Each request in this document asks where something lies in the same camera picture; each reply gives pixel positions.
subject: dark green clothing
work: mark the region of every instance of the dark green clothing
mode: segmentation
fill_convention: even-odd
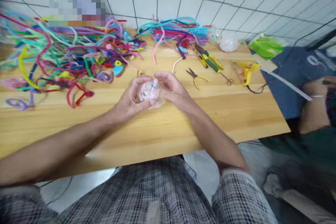
[[[292,132],[262,138],[260,142],[273,151],[335,167],[336,97],[329,97],[326,105],[331,126],[300,135],[299,118],[290,119],[287,123]]]

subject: wooden table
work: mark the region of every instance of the wooden table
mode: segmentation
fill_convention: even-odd
[[[132,63],[153,75],[155,71],[171,71],[179,54],[166,45],[156,51],[157,65],[153,64],[152,48],[155,42],[146,37],[147,49],[141,51],[142,60]],[[196,103],[235,142],[277,135],[289,132],[276,101],[268,87],[261,94],[253,94],[241,85],[242,76],[235,70],[232,61],[253,61],[245,44],[231,53],[222,52],[218,45],[204,47],[225,67],[224,74],[234,80],[232,86],[211,68],[206,69],[195,56],[180,61],[176,77],[183,83]],[[201,90],[197,90],[192,77],[186,73],[190,67],[196,74],[205,76],[198,79]],[[0,157],[4,157],[38,139],[54,134],[77,123],[90,120],[118,102],[120,96],[136,75],[136,69],[127,66],[120,78],[111,84],[89,81],[87,89],[95,95],[71,109],[66,103],[66,91],[35,95],[36,107],[21,112],[6,105],[7,98],[28,98],[28,92],[0,88]],[[18,69],[0,72],[0,78],[18,77]],[[252,75],[251,89],[257,90],[265,83],[259,71]],[[157,158],[201,150],[188,119],[175,106],[166,102],[156,110],[146,110],[133,120],[121,125],[118,130],[108,132],[91,152],[78,157],[62,168],[57,177],[92,172],[117,166],[153,160]]]

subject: forearm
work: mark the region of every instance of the forearm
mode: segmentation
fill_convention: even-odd
[[[0,161],[0,186],[38,182],[93,144],[115,122],[108,113],[39,140]]]
[[[300,133],[306,134],[326,126],[330,126],[326,108],[326,98],[318,97],[312,101],[308,101],[302,110]]]
[[[190,119],[198,140],[220,171],[229,167],[249,171],[236,143],[198,105],[193,105],[185,114]]]

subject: scissors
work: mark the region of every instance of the scissors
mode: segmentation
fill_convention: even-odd
[[[222,74],[221,72],[219,72],[226,80],[227,80],[227,82],[226,82],[226,84],[228,85],[228,86],[231,86],[232,85],[232,83],[233,83],[233,79],[229,79],[229,78],[227,78],[224,74]]]
[[[207,78],[205,78],[204,76],[199,76],[199,75],[195,74],[194,71],[192,71],[190,68],[189,68],[189,70],[190,70],[190,72],[188,70],[186,70],[186,71],[187,71],[188,74],[190,74],[194,78],[194,85],[198,90],[200,90],[200,88],[198,87],[197,82],[196,82],[197,77],[202,78],[202,79],[206,80],[207,82],[209,82],[209,80]]]

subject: transparent plastic sphere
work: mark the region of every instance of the transparent plastic sphere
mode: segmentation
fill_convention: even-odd
[[[158,79],[154,79],[154,80],[145,82],[140,87],[139,95],[138,95],[139,100],[142,102],[142,101],[146,101],[146,100],[149,100],[149,99],[155,99],[155,100],[157,100],[157,103],[154,104],[149,109],[159,108],[166,102],[165,99],[162,99],[158,96],[159,89],[164,89],[164,88],[165,87],[164,87],[163,83],[161,81],[159,81]]]
[[[222,38],[219,43],[219,47],[225,52],[231,52],[238,48],[239,39],[235,37],[233,34],[222,34]]]
[[[208,40],[211,44],[218,44],[221,40],[221,31],[215,26],[212,25],[208,30]]]

